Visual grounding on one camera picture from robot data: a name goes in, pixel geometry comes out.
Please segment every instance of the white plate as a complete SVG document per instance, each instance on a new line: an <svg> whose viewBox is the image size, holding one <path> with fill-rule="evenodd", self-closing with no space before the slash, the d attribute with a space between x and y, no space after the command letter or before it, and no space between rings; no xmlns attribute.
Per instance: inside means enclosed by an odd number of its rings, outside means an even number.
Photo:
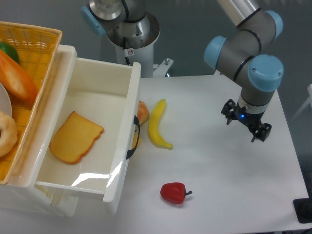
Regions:
<svg viewBox="0 0 312 234"><path fill-rule="evenodd" d="M12 116L12 106L10 97L8 95L8 92L1 83L0 83L0 111L6 113L9 116Z"/></svg>

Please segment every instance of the light blue joint cap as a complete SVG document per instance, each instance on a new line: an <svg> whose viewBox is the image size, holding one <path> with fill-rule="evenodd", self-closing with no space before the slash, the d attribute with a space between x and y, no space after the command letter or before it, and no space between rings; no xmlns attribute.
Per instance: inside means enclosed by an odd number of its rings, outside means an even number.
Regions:
<svg viewBox="0 0 312 234"><path fill-rule="evenodd" d="M268 13L270 16L272 16L274 22L275 22L275 38L274 40L281 34L283 31L283 20L279 16L279 14L275 13L274 11L266 11L265 13Z"/></svg>
<svg viewBox="0 0 312 234"><path fill-rule="evenodd" d="M217 36L209 42L204 52L204 60L209 66L216 69L216 63L226 38Z"/></svg>
<svg viewBox="0 0 312 234"><path fill-rule="evenodd" d="M277 89L284 75L282 62L274 56L259 55L248 65L248 78L255 88L263 92Z"/></svg>
<svg viewBox="0 0 312 234"><path fill-rule="evenodd" d="M89 11L88 7L83 6L81 8L81 14L86 23L88 24L89 28L96 34L102 36L106 34L104 28L100 25L97 19L92 15Z"/></svg>

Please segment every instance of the gray wall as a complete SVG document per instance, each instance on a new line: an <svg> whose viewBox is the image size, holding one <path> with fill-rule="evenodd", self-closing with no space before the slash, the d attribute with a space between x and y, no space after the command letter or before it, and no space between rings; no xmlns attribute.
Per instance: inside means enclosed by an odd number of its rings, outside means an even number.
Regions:
<svg viewBox="0 0 312 234"><path fill-rule="evenodd" d="M116 62L114 48L106 37L92 33L80 15L88 0L0 0L0 20L57 28L62 44L76 48L78 56ZM285 76L278 89L303 173L312 172L312 112L306 110L295 121L291 116L308 97L312 84L312 1L259 0L264 10L276 11L284 31L263 53L277 56ZM155 44L155 63L172 58L172 76L212 74L203 61L209 41L218 35L232 37L236 28L215 0L146 0L161 32Z"/></svg>

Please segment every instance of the white drawer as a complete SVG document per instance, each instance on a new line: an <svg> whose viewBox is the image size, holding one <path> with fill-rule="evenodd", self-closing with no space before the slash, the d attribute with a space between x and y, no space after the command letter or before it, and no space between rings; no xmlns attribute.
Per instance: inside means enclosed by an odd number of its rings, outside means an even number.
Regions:
<svg viewBox="0 0 312 234"><path fill-rule="evenodd" d="M40 100L38 117L21 162L8 186L53 189L58 196L103 201L109 214L117 210L132 145L139 98L140 64L119 65L76 58L76 50L60 45L51 79ZM67 65L58 64L68 58ZM53 135L72 111L104 127L89 153L69 165L49 150Z"/></svg>

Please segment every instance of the toy food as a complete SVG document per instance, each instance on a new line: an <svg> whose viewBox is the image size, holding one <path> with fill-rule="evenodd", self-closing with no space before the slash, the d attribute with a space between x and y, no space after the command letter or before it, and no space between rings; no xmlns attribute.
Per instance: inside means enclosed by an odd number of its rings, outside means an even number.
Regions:
<svg viewBox="0 0 312 234"><path fill-rule="evenodd" d="M0 82L19 99L29 103L35 102L38 94L35 82L2 50L0 50Z"/></svg>
<svg viewBox="0 0 312 234"><path fill-rule="evenodd" d="M176 205L182 204L185 196L192 193L192 191L186 192L185 185L179 182L164 184L160 190L163 199Z"/></svg>
<svg viewBox="0 0 312 234"><path fill-rule="evenodd" d="M18 129L14 119L0 111L0 157L13 148L18 140Z"/></svg>
<svg viewBox="0 0 312 234"><path fill-rule="evenodd" d="M134 136L133 136L133 142L132 142L132 148L131 149L133 149L136 146L137 137L138 137L138 134L135 133ZM139 147L140 144L141 144L141 138L138 139L138 143L137 143L136 147Z"/></svg>
<svg viewBox="0 0 312 234"><path fill-rule="evenodd" d="M51 153L63 162L75 164L92 148L104 128L73 111L50 142Z"/></svg>
<svg viewBox="0 0 312 234"><path fill-rule="evenodd" d="M148 121L147 132L151 142L156 147L171 150L173 148L173 145L166 142L158 131L159 121L165 110L165 107L166 107L166 99L162 99L156 104Z"/></svg>
<svg viewBox="0 0 312 234"><path fill-rule="evenodd" d="M140 100L138 102L138 110L137 110L137 118L140 125L145 123L148 120L149 116L150 116L149 110L147 109L145 103Z"/></svg>
<svg viewBox="0 0 312 234"><path fill-rule="evenodd" d="M18 52L12 45L9 45L8 43L1 41L0 49L4 53L6 53L11 59L13 59L16 63L20 63Z"/></svg>

